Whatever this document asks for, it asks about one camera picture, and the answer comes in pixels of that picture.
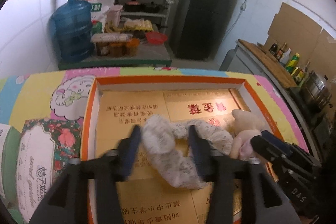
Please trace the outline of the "white floral fabric scrunchie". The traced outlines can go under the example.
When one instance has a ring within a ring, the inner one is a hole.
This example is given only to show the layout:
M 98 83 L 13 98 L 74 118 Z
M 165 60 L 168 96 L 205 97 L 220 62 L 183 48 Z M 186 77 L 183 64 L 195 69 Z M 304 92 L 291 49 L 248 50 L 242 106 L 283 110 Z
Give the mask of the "white floral fabric scrunchie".
M 161 115 L 151 116 L 142 128 L 142 144 L 151 166 L 172 187 L 202 189 L 208 186 L 197 174 L 188 145 L 189 127 L 195 126 L 210 146 L 228 155 L 233 137 L 225 129 L 200 119 L 171 122 Z

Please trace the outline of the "pink dress plush doll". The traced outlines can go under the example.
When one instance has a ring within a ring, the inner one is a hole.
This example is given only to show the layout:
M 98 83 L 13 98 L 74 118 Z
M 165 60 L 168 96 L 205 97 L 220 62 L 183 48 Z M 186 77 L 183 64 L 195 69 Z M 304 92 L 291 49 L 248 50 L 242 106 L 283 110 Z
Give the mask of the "pink dress plush doll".
M 232 141 L 232 147 L 229 154 L 231 159 L 248 160 L 256 157 L 251 139 L 261 135 L 261 132 L 266 129 L 266 124 L 256 114 L 243 110 L 232 110 L 234 117 L 235 137 Z

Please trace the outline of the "orange gold shallow box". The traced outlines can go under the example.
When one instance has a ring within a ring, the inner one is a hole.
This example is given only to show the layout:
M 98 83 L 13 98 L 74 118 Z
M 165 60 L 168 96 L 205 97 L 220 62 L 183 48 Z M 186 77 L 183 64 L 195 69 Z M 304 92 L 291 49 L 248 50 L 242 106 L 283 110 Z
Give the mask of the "orange gold shallow box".
M 207 76 L 98 77 L 93 83 L 84 116 L 82 160 L 115 149 L 134 125 L 160 115 L 171 123 L 193 119 L 233 132 L 232 110 L 257 115 L 266 129 L 281 136 L 279 125 L 257 92 L 257 82 Z M 125 223 L 204 223 L 212 186 L 175 188 L 155 170 L 141 145 L 130 177 L 117 184 Z

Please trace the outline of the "floral tissue box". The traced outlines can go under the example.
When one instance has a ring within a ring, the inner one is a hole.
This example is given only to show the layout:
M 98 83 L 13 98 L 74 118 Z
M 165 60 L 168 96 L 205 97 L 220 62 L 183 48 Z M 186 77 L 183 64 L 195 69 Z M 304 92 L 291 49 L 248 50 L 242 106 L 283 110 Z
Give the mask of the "floral tissue box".
M 80 154 L 81 126 L 49 118 L 27 120 L 20 132 L 17 158 L 17 202 L 1 197 L 16 223 L 29 223 L 68 160 Z

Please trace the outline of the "steel pot with lid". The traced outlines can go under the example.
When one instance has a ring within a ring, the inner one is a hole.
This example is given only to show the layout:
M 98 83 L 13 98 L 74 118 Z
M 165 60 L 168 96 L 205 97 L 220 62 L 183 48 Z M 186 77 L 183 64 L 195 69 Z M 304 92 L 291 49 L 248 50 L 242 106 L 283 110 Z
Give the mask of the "steel pot with lid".
M 307 106 L 316 107 L 322 111 L 331 100 L 329 78 L 327 75 L 322 76 L 315 71 L 311 71 L 299 93 Z

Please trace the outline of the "colourful cartoon table cloth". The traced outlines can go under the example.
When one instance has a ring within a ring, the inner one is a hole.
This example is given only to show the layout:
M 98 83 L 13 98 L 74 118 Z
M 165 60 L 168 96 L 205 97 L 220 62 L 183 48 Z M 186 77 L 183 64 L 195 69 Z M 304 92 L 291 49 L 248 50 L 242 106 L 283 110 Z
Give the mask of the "colourful cartoon table cloth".
M 297 122 L 285 101 L 275 94 L 272 84 L 264 77 L 243 73 L 174 68 L 94 68 L 39 73 L 9 77 L 1 80 L 1 124 L 22 131 L 25 121 L 55 119 L 76 121 L 81 126 L 81 138 L 88 97 L 98 77 L 120 76 L 207 76 L 236 78 L 246 75 L 249 82 L 257 82 L 257 92 L 268 105 L 277 121 L 279 139 L 307 149 Z

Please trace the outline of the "low green table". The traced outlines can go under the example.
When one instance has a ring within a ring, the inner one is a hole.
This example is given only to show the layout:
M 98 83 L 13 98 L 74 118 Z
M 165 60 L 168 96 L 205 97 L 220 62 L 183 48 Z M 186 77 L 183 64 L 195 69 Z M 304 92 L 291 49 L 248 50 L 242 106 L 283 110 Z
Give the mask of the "low green table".
M 68 69 L 82 69 L 94 67 L 169 67 L 171 63 L 171 57 L 164 44 L 153 45 L 146 42 L 138 46 L 137 54 L 135 56 L 98 56 L 96 54 L 96 51 L 94 51 L 93 55 L 76 63 L 69 63 L 61 60 L 58 63 L 58 69 L 60 71 L 64 71 Z

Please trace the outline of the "wooden cutting board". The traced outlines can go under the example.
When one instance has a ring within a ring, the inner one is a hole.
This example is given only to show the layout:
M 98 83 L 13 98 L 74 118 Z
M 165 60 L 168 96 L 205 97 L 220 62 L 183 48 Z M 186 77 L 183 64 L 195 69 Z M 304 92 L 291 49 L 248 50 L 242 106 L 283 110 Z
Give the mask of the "wooden cutting board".
M 236 44 L 270 79 L 272 79 L 273 82 L 278 83 L 285 90 L 297 87 L 297 84 L 294 82 L 291 75 L 270 55 L 270 53 L 265 53 L 256 44 L 249 43 L 242 39 L 239 39 Z

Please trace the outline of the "green yellow bottle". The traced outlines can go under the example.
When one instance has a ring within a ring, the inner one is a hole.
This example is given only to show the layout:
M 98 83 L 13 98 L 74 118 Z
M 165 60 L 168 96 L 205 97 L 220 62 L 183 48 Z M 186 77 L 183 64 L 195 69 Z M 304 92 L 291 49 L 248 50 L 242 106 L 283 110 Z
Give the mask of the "green yellow bottle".
M 288 63 L 285 66 L 285 70 L 292 74 L 294 69 L 296 68 L 298 62 L 299 62 L 299 58 L 300 58 L 300 54 L 299 53 L 295 53 L 293 55 L 293 57 L 288 61 Z

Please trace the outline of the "red plastic basket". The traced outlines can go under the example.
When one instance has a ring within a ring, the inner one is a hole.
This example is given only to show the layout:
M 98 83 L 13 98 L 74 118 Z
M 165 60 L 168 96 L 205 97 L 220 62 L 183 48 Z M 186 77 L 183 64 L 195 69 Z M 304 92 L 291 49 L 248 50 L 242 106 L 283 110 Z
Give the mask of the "red plastic basket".
M 160 32 L 147 32 L 145 36 L 148 43 L 153 45 L 161 45 L 168 40 L 168 37 Z

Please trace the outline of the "egg tray with eggs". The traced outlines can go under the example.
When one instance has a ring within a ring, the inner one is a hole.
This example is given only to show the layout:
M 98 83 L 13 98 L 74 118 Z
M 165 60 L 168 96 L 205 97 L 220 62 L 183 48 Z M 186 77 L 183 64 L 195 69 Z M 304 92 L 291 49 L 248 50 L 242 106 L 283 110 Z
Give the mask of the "egg tray with eggs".
M 123 24 L 124 31 L 152 31 L 151 21 L 145 19 L 127 19 Z

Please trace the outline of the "blue water jug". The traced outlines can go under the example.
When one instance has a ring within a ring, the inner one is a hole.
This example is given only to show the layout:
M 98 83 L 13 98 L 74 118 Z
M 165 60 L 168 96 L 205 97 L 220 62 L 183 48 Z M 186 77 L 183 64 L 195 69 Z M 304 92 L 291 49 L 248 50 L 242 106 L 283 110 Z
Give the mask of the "blue water jug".
M 92 54 L 91 10 L 92 5 L 85 0 L 68 0 L 52 14 L 55 39 L 63 61 L 76 63 Z

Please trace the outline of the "black refrigerator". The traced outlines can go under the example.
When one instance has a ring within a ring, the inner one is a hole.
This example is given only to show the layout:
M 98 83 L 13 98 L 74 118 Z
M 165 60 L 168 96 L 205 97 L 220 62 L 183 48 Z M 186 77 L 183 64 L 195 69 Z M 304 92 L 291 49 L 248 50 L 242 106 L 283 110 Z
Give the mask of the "black refrigerator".
M 221 41 L 230 0 L 178 0 L 169 45 L 180 59 L 207 59 Z

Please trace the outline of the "white rice bag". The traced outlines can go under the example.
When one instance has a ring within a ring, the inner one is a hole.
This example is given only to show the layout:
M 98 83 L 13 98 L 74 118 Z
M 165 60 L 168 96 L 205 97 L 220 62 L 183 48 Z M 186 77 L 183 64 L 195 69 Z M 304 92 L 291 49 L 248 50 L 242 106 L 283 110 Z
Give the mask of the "white rice bag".
M 106 25 L 106 17 L 115 0 L 85 0 L 91 4 L 92 35 L 102 34 Z

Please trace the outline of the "brown cardboard wall sheet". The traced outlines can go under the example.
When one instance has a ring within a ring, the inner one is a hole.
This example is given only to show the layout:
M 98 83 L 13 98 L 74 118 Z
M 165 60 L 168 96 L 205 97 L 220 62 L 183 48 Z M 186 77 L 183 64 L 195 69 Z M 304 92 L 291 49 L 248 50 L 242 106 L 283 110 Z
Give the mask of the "brown cardboard wall sheet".
M 318 23 L 294 7 L 282 3 L 268 30 L 265 48 L 287 43 L 291 54 L 299 53 L 298 65 L 308 61 L 310 69 L 335 80 L 335 38 Z

